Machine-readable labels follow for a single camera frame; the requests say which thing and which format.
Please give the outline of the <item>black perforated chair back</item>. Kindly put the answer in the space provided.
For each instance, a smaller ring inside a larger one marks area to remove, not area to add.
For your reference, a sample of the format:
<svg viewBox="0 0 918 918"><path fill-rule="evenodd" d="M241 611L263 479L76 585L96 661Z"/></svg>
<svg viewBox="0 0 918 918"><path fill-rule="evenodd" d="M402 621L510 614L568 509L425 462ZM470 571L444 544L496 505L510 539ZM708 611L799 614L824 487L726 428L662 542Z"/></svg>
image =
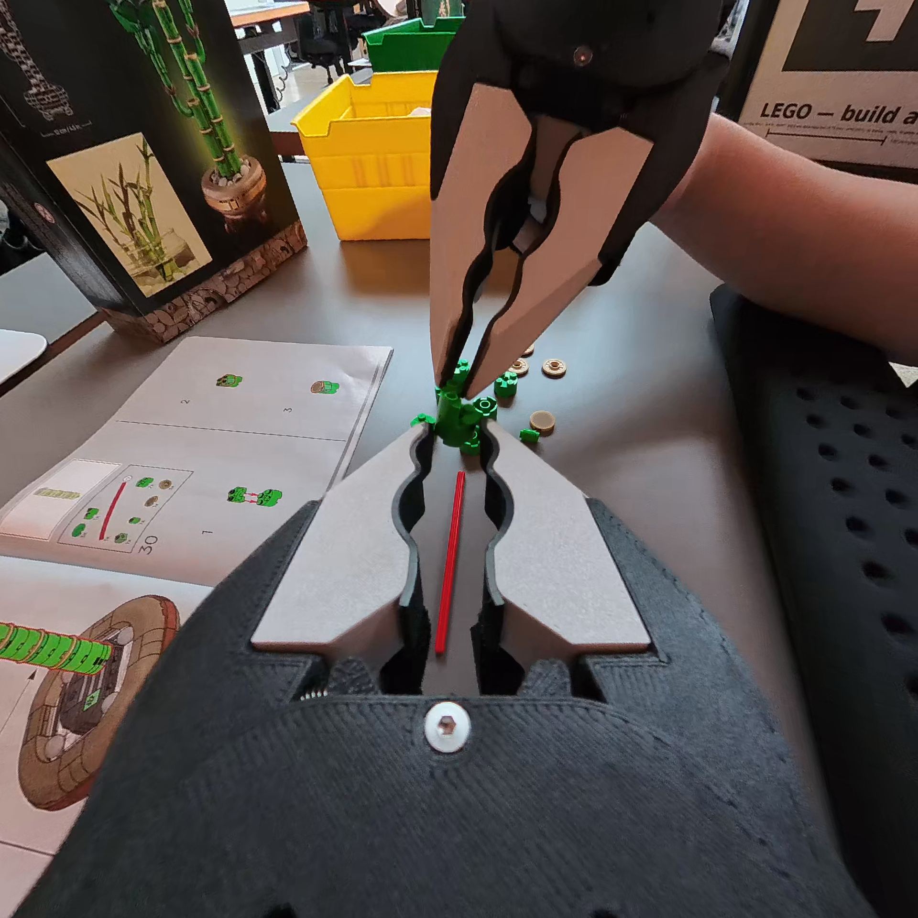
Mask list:
<svg viewBox="0 0 918 918"><path fill-rule="evenodd" d="M725 285L710 307L844 860L916 916L916 386Z"/></svg>

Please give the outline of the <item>yellow plastic bin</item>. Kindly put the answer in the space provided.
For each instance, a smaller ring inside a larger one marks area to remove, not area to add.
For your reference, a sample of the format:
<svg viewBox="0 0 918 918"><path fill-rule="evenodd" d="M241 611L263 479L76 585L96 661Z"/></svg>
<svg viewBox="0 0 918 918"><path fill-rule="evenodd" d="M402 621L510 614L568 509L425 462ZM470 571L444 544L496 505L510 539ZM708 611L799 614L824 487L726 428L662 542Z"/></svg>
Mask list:
<svg viewBox="0 0 918 918"><path fill-rule="evenodd" d="M339 78L293 120L340 240L430 237L435 71Z"/></svg>

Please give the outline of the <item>person's right forearm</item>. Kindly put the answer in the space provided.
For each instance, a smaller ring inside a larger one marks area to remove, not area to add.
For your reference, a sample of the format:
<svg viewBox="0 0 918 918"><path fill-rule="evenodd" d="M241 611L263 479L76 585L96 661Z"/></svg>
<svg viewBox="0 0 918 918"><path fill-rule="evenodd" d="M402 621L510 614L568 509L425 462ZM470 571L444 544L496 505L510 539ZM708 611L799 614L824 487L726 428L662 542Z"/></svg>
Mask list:
<svg viewBox="0 0 918 918"><path fill-rule="evenodd" d="M753 303L916 365L916 185L836 171L711 114L652 223Z"/></svg>

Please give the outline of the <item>cluster of green round bricks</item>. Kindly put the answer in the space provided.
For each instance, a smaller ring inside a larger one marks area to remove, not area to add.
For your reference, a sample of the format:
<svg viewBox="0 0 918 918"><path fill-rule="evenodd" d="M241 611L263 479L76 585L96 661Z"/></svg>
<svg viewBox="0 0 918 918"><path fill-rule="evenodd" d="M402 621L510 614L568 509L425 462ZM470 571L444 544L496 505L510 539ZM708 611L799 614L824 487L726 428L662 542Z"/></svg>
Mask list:
<svg viewBox="0 0 918 918"><path fill-rule="evenodd" d="M509 399L516 395L517 389L518 389L519 377L516 377L513 373L509 373L508 371L509 369L505 371L504 373L501 373L497 377L497 379L494 381L494 383L492 384L493 395L477 396L476 399L466 400L466 401L477 401L480 407L480 410L482 412L482 415L483 415L482 419L496 417L497 411L498 411L499 399L502 399L502 398ZM434 396L435 396L436 407L437 407L435 388L434 388ZM435 421L436 421L436 415L437 415L437 411L434 415L431 415L430 413L426 413L426 412L420 412L414 418L411 419L410 425L413 427L421 423L428 423L434 427Z"/></svg>

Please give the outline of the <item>building instruction booklet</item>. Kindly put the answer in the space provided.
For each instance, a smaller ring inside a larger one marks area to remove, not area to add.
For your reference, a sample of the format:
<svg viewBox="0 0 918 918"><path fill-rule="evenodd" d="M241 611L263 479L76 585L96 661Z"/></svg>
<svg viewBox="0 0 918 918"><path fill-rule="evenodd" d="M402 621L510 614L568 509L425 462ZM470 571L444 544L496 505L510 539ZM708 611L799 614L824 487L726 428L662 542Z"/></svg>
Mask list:
<svg viewBox="0 0 918 918"><path fill-rule="evenodd" d="M213 587L343 476L392 354L192 338L2 508L2 916Z"/></svg>

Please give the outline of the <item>green plastic bin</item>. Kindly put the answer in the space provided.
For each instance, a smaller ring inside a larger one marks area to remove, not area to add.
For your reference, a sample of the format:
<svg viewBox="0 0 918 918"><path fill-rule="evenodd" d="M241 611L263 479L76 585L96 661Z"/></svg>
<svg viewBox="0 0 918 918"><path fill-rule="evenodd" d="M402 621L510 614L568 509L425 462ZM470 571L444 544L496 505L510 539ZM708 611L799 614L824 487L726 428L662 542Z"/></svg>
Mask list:
<svg viewBox="0 0 918 918"><path fill-rule="evenodd" d="M437 17L431 25L417 17L365 32L369 60L376 73L437 71L465 17Z"/></svg>

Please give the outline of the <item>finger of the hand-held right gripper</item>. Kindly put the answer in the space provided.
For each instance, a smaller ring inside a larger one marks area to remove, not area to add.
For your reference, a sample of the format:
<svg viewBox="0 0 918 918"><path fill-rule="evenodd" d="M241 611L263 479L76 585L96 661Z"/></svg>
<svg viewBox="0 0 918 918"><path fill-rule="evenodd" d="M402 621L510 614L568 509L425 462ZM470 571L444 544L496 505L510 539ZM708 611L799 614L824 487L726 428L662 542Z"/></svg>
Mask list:
<svg viewBox="0 0 918 918"><path fill-rule="evenodd" d="M573 127L539 125L520 254L505 307L489 323L465 385L474 397L579 295L601 268L600 252L645 166L653 142L623 128L573 137Z"/></svg>
<svg viewBox="0 0 918 918"><path fill-rule="evenodd" d="M533 128L512 91L477 84L431 203L430 349L436 384L453 378L493 264L490 200L522 163Z"/></svg>

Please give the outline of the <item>red toy rod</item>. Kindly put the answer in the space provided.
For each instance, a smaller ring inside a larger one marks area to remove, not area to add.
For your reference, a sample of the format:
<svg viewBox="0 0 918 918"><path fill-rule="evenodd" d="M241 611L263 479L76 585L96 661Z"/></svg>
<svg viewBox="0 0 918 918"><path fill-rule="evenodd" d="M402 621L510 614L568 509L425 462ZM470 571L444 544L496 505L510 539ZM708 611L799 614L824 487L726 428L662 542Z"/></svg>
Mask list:
<svg viewBox="0 0 918 918"><path fill-rule="evenodd" d="M447 541L446 557L443 568L442 589L438 611L437 628L434 640L434 653L442 657L446 653L450 632L451 614L453 607L453 590L460 544L463 508L465 499L465 470L457 472L453 494L453 509L451 514L449 536Z"/></svg>

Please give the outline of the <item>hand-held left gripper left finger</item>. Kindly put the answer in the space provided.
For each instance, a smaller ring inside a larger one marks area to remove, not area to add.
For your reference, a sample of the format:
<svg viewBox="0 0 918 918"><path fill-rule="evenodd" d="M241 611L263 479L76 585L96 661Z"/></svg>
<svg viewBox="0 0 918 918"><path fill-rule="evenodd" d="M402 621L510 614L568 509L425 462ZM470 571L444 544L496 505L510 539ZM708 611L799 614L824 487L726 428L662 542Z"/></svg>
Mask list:
<svg viewBox="0 0 918 918"><path fill-rule="evenodd" d="M417 423L320 502L251 637L328 664L359 657L384 691L418 694L430 646L418 546L433 427Z"/></svg>

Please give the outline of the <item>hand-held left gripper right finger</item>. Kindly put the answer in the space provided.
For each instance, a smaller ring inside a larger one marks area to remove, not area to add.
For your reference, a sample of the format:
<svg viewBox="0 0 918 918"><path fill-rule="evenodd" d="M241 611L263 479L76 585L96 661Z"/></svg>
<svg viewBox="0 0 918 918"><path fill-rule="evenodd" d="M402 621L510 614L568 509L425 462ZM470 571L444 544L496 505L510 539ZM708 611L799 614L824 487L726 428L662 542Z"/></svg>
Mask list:
<svg viewBox="0 0 918 918"><path fill-rule="evenodd" d="M587 496L485 421L486 513L497 528L472 629L483 695L512 695L536 662L641 654L651 638Z"/></svg>

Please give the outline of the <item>black framed marker sign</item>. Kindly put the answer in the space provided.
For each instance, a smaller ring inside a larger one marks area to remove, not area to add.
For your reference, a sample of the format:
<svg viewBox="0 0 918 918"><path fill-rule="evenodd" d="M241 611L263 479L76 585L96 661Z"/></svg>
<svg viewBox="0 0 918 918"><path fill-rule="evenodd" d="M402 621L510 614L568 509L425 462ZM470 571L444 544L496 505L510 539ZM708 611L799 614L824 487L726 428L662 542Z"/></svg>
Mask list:
<svg viewBox="0 0 918 918"><path fill-rule="evenodd" d="M721 111L809 159L916 181L917 3L750 2Z"/></svg>

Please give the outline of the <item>white document stand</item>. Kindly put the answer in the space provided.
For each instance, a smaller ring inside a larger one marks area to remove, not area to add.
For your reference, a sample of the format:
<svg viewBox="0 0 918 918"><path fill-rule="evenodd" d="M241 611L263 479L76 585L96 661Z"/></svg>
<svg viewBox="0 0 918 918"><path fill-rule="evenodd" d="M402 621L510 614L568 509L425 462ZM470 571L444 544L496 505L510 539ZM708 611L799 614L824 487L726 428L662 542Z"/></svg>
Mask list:
<svg viewBox="0 0 918 918"><path fill-rule="evenodd" d="M28 367L47 350L47 339L37 333L11 330L0 330L1 344L1 384Z"/></svg>

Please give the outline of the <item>black toy set box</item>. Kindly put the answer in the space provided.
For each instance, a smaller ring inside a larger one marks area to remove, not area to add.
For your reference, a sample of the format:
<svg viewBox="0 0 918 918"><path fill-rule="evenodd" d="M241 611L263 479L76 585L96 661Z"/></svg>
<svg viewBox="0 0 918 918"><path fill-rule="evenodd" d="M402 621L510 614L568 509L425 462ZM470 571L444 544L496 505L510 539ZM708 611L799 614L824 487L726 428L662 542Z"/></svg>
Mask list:
<svg viewBox="0 0 918 918"><path fill-rule="evenodd" d="M2 199L167 342L306 247L224 2L3 1Z"/></svg>

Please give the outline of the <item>green toy brick stack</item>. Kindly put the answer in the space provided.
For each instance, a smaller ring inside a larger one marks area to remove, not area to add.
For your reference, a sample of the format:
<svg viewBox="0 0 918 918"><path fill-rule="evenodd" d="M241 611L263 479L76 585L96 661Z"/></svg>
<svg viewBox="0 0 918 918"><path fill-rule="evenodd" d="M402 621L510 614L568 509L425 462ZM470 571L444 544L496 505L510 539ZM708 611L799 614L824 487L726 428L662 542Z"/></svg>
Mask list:
<svg viewBox="0 0 918 918"><path fill-rule="evenodd" d="M477 401L466 401L460 395L469 369L469 361L459 360L452 377L443 386L435 388L437 415L434 431L444 445L458 448L465 455L478 455L483 415Z"/></svg>

